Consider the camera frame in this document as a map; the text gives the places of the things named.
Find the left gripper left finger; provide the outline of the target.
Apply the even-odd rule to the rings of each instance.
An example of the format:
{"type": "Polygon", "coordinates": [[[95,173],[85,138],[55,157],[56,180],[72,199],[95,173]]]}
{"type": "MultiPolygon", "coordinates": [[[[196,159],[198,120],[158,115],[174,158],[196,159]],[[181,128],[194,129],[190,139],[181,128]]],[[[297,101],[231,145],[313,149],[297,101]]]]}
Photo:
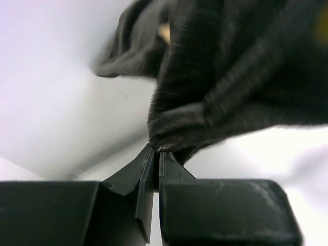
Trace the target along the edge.
{"type": "Polygon", "coordinates": [[[154,151],[104,181],[4,181],[1,245],[146,245],[154,151]]]}

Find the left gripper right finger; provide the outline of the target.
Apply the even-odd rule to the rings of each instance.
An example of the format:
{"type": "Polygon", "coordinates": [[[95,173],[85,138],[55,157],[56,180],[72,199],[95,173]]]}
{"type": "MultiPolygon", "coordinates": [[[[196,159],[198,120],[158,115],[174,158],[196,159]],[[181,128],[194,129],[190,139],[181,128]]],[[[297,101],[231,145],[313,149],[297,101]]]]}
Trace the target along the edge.
{"type": "Polygon", "coordinates": [[[170,152],[159,156],[164,245],[302,245],[285,191],[266,179],[197,179],[170,152]]]}

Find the black floral pillowcase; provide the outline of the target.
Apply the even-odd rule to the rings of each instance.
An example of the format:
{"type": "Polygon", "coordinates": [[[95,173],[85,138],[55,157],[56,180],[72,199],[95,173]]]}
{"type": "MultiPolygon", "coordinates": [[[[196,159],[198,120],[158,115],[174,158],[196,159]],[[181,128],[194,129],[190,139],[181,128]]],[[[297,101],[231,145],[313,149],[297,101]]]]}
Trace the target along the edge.
{"type": "Polygon", "coordinates": [[[134,1],[94,64],[156,79],[149,142],[185,163],[273,126],[327,124],[327,1],[134,1]]]}

